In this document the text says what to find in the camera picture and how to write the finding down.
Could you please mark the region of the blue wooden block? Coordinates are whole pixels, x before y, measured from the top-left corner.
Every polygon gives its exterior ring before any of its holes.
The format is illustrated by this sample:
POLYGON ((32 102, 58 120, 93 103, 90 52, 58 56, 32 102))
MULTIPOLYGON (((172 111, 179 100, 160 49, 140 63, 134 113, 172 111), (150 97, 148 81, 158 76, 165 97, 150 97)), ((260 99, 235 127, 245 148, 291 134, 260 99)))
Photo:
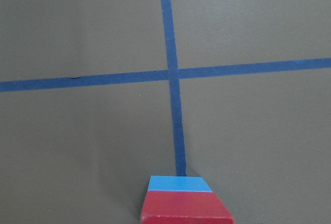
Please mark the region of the blue wooden block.
POLYGON ((202 177, 152 175, 148 191, 213 192, 202 177))

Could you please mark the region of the red wooden block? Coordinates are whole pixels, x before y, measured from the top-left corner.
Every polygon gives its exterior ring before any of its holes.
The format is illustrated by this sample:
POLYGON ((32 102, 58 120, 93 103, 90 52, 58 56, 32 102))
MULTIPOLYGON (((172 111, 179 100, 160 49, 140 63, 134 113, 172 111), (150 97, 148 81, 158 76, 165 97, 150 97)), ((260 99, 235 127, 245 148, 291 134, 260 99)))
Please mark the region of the red wooden block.
POLYGON ((140 223, 235 223, 213 192, 148 191, 140 223))

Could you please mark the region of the blue tape line crosswise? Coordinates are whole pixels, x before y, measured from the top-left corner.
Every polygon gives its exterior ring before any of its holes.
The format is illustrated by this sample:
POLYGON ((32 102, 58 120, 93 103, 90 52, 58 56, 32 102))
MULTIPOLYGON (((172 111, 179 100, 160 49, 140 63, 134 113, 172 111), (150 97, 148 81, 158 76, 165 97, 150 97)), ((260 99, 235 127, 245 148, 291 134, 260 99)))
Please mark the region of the blue tape line crosswise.
MULTIPOLYGON (((179 79, 232 76, 240 74, 330 68, 330 58, 300 59, 293 61, 182 68, 175 73, 179 79)), ((111 84, 167 81, 167 70, 141 71, 115 74, 82 76, 78 78, 50 78, 1 82, 1 92, 32 91, 41 89, 86 87, 111 84)))

